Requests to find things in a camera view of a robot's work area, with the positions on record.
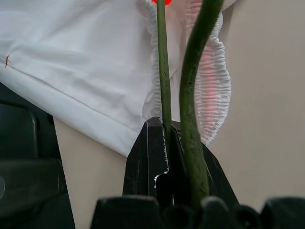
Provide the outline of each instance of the beige wall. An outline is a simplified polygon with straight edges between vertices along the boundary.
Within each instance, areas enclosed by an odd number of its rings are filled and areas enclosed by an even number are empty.
[[[305,1],[239,0],[221,39],[230,112],[210,149],[242,203],[305,195]]]

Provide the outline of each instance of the plant stem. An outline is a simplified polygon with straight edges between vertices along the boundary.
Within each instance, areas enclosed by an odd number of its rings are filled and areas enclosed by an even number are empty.
[[[180,84],[180,118],[184,159],[190,177],[192,207],[209,195],[207,168],[194,107],[194,88],[199,61],[217,22],[223,0],[203,0],[200,13],[187,43]]]
[[[157,1],[157,20],[158,20],[158,49],[159,49],[159,75],[162,102],[162,122],[165,134],[165,145],[167,153],[170,152],[172,112],[171,112],[171,85],[167,57],[167,36],[165,24],[165,5],[164,0]]]

